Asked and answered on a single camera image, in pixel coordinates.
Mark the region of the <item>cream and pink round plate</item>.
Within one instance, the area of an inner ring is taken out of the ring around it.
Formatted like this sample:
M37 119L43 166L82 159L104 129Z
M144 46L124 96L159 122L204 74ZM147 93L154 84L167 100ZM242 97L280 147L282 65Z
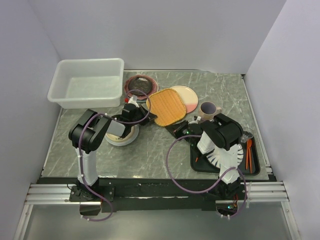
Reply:
M183 86L183 85L176 85L176 86L172 86L171 89L175 90L183 104L185 105L186 108L186 113L191 113L193 112L197 106L198 106L198 96L197 94L188 86Z

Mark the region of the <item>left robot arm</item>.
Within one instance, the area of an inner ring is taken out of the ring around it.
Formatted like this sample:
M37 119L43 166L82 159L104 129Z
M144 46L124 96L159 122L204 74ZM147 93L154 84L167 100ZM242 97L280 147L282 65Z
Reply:
M100 193L96 186L97 150L102 141L113 146L131 144L138 136L140 126L152 123L158 116L137 103L126 103L121 114L108 116L87 109L70 129L68 138L78 156L78 181L83 184L81 195L88 201L95 200Z

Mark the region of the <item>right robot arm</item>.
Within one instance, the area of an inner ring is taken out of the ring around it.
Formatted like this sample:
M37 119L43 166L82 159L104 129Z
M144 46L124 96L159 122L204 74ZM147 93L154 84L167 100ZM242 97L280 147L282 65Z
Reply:
M173 183L181 190L191 194L211 193L221 199L230 199L240 191L243 176L239 169L243 161L241 137L244 133L242 126L230 117L219 113L212 120L205 120L198 124L202 130L201 135L186 134L174 140L167 151L165 167ZM204 190L190 190L180 185L172 176L168 158L171 149L178 141L192 138L197 143L190 144L196 147L198 158L205 158L206 161L219 169L218 180L209 188Z

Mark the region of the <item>orange woven-pattern square plate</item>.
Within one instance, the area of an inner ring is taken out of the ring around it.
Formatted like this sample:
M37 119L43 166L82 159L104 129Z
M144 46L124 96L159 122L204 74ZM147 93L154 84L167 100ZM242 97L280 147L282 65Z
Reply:
M154 122L160 127L166 127L182 120L186 107L179 94L172 88L166 88L149 96L147 108L157 118Z

